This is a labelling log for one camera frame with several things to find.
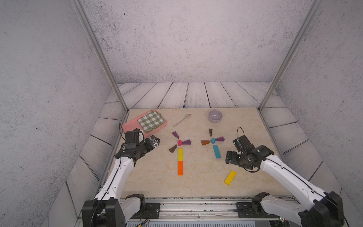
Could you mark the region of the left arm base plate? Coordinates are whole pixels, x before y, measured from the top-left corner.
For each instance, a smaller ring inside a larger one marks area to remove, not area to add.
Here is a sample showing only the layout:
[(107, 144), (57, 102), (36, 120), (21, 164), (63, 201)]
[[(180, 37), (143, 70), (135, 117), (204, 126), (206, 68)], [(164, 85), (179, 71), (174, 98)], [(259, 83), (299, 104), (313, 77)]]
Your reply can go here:
[(159, 219), (160, 203), (146, 203), (145, 208), (136, 213), (134, 219)]

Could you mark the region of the orange brown block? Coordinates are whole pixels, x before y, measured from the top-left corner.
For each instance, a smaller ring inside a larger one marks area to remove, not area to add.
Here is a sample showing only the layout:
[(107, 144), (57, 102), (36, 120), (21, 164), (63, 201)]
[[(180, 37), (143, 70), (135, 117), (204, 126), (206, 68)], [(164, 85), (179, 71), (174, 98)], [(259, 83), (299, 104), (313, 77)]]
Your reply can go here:
[(202, 146), (205, 146), (205, 145), (210, 144), (210, 143), (211, 143), (210, 140), (209, 141), (206, 141), (206, 140), (201, 141)]

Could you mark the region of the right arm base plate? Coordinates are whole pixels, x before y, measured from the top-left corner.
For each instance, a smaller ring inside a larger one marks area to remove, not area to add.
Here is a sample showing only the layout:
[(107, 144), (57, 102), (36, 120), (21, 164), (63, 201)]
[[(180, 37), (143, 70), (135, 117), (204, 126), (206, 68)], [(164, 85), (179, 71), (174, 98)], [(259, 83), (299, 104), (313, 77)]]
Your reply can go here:
[(257, 212), (252, 202), (237, 202), (236, 210), (238, 218), (280, 218), (279, 216)]

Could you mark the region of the purple wedge block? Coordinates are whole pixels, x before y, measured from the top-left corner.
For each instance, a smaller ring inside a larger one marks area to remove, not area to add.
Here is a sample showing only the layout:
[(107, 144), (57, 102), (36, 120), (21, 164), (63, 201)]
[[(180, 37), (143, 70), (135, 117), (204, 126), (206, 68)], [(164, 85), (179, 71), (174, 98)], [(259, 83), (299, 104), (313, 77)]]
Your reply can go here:
[(176, 137), (177, 139), (179, 139), (179, 135), (177, 134), (177, 132), (172, 132), (172, 135), (174, 136), (174, 137)]
[(192, 144), (191, 140), (186, 140), (182, 142), (182, 145), (191, 145), (191, 144)]

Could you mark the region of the orange long block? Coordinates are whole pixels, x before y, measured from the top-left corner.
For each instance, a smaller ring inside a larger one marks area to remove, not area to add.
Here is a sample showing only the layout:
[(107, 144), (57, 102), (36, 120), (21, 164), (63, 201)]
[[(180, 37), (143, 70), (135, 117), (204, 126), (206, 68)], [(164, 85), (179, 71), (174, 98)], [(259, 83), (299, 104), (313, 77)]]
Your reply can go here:
[(178, 175), (179, 176), (183, 175), (183, 161), (182, 160), (178, 161)]

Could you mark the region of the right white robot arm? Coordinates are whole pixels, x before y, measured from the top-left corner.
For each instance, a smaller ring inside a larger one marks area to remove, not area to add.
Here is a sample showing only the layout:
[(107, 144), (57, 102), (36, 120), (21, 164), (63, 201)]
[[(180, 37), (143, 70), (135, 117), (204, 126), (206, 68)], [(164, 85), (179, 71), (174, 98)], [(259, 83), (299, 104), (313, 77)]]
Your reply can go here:
[(301, 227), (342, 227), (348, 224), (343, 200), (334, 191), (327, 193), (298, 175), (266, 146), (240, 147), (227, 151), (226, 163), (237, 165), (252, 173), (262, 170), (281, 183), (297, 200), (293, 203), (262, 192), (251, 200), (257, 217), (275, 215)]

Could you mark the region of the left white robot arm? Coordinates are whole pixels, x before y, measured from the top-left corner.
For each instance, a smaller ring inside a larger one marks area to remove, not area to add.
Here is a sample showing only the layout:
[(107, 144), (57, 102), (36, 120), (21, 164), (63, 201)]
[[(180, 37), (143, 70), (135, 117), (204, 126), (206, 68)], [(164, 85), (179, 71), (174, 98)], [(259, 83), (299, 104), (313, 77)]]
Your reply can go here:
[(142, 219), (140, 226), (158, 218), (158, 203), (146, 203), (143, 194), (132, 194), (123, 202), (120, 198), (127, 179), (138, 159), (160, 145), (160, 139), (152, 135), (140, 140), (136, 131), (128, 132), (126, 142), (115, 154), (114, 167), (104, 186), (93, 200), (84, 202), (81, 209), (84, 227), (124, 227), (132, 218)]

